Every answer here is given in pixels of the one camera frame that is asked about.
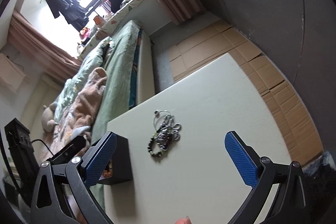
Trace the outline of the person's hand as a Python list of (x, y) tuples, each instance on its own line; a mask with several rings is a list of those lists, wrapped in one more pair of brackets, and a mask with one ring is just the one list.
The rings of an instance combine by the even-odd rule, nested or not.
[(191, 224), (191, 219), (188, 216), (186, 216), (184, 218), (177, 220), (175, 224)]

